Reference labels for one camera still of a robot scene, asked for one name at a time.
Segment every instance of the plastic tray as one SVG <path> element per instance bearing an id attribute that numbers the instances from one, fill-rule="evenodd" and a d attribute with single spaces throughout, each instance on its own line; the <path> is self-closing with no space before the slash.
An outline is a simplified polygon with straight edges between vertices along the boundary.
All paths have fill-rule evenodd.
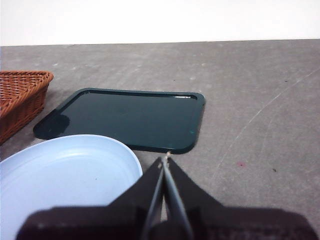
<path id="1" fill-rule="evenodd" d="M 33 129 L 40 139 L 76 134 L 114 138 L 134 150 L 182 154 L 196 143 L 205 98 L 194 92 L 84 88 Z"/>

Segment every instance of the gray floor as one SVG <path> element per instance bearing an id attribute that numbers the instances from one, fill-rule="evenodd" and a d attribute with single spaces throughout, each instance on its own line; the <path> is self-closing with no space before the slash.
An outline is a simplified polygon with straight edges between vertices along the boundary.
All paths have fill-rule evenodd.
<path id="1" fill-rule="evenodd" d="M 199 92 L 198 142 L 178 164 L 225 205 L 298 212 L 320 234 L 320 40 L 13 46 L 1 69 L 55 76 L 2 160 L 41 142 L 33 126 L 78 89 Z M 159 155 L 135 154 L 144 171 Z"/>

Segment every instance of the wicker basket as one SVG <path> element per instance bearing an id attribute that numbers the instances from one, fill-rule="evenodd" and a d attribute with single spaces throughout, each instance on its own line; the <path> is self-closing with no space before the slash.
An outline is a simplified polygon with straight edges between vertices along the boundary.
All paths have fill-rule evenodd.
<path id="1" fill-rule="evenodd" d="M 0 71 L 0 145 L 43 109 L 48 71 Z"/>

